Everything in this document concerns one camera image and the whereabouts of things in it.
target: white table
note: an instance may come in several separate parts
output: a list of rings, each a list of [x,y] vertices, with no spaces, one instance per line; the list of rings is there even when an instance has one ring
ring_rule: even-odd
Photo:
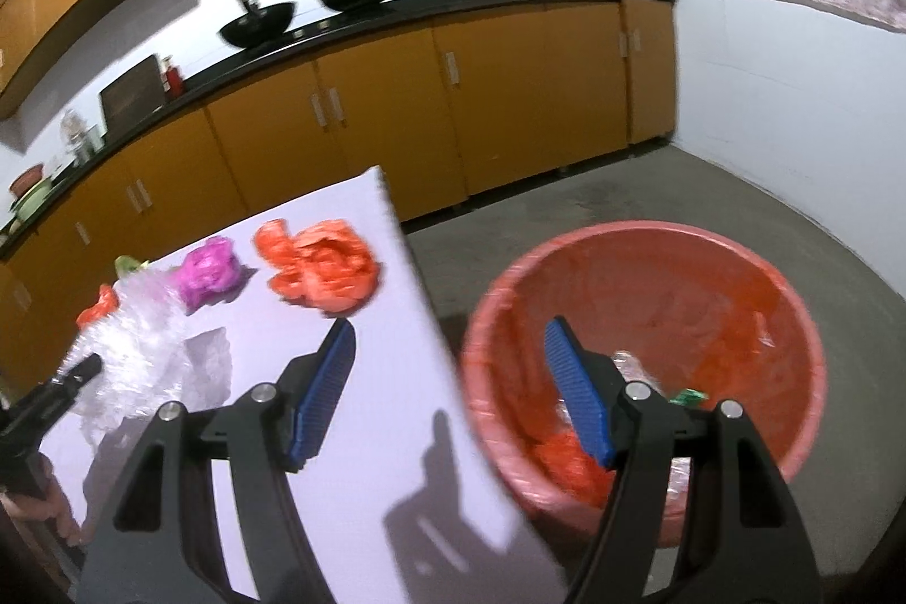
[[[225,328],[232,357],[229,401],[275,380],[290,358],[316,349],[331,325],[318,310],[284,304],[267,289],[273,269],[255,253],[251,238],[273,218],[285,218],[293,233],[316,221],[346,219],[382,265],[377,293],[351,318],[358,351],[320,455],[288,476],[337,601],[561,601],[558,567],[470,434],[453,358],[377,168],[222,232],[257,273],[234,302],[201,307],[190,320],[199,334]],[[194,246],[157,266],[179,264]],[[79,421],[68,414],[42,450],[81,521],[93,453]],[[128,450],[119,449],[119,457]],[[230,581],[238,592],[255,596],[225,462],[215,463],[214,476]]]

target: kitchen counter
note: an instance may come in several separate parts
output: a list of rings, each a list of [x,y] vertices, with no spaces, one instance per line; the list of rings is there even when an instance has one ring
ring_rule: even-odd
[[[15,251],[18,244],[53,210],[56,203],[65,197],[69,189],[79,183],[95,167],[119,152],[124,146],[135,141],[159,123],[189,110],[193,105],[202,104],[212,94],[253,73],[273,67],[281,62],[309,54],[325,46],[331,46],[343,40],[364,36],[377,31],[394,28],[423,19],[457,13],[462,11],[482,10],[515,4],[559,3],[577,1],[619,1],[619,0],[397,0],[385,1],[376,10],[356,14],[337,14],[305,26],[287,31],[277,40],[255,49],[243,49],[234,55],[216,62],[214,65],[187,78],[186,93],[178,100],[169,103],[150,117],[144,119],[127,135],[114,142],[107,142],[98,156],[87,165],[71,171],[62,178],[40,208],[26,221],[21,228],[11,234],[6,243],[0,245],[0,260],[6,260]]]

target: orange bag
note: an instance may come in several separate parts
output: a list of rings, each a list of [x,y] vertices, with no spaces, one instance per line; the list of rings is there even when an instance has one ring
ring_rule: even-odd
[[[119,307],[119,298],[110,285],[101,285],[98,294],[98,301],[92,307],[86,307],[75,319],[75,324],[78,325],[79,330],[82,330],[85,325],[89,325],[95,320],[100,320],[103,316],[110,315]]]
[[[258,254],[278,269],[267,285],[290,302],[326,313],[352,310],[378,285],[379,265],[346,221],[321,221],[291,237],[283,219],[255,232]]]

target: gray floor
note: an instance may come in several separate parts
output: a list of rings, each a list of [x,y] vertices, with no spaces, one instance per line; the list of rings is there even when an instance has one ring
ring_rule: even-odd
[[[510,262],[559,233],[634,218],[735,239],[773,262],[805,300],[821,331],[829,392],[792,486],[822,573],[855,571],[906,496],[906,303],[811,221],[666,146],[430,225],[409,241],[458,346],[469,312]]]

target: red trash bin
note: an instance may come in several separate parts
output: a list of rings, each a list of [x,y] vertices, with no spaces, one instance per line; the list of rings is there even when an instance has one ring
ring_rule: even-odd
[[[775,267],[692,226],[620,221],[566,233],[494,281],[469,321],[461,367],[486,453],[561,553],[586,544],[601,508],[556,485],[538,457],[565,428],[542,350],[555,315],[587,349],[636,355],[667,396],[691,387],[708,394],[706,408],[740,401],[787,482],[805,462],[826,396],[823,351]],[[685,506],[685,494],[668,500],[661,545],[678,543]]]

